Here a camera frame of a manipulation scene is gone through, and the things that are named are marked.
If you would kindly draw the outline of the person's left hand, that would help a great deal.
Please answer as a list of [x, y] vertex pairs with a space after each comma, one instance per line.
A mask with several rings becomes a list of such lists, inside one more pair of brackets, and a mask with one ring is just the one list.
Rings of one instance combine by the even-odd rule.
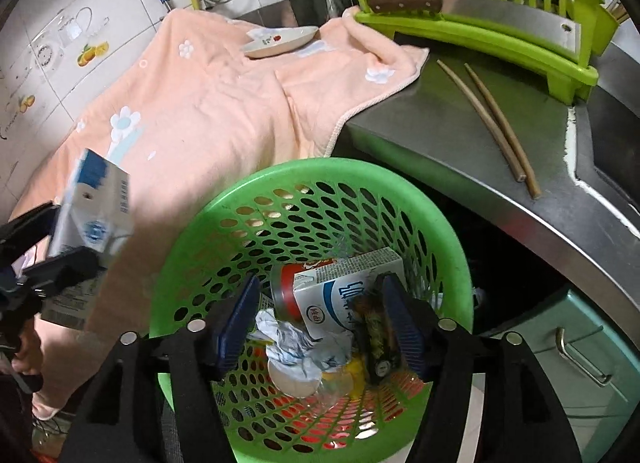
[[14, 353], [11, 360], [12, 368], [18, 374], [36, 375], [41, 373], [43, 353], [41, 339], [35, 329], [35, 319], [27, 320], [18, 337], [21, 341], [20, 348]]

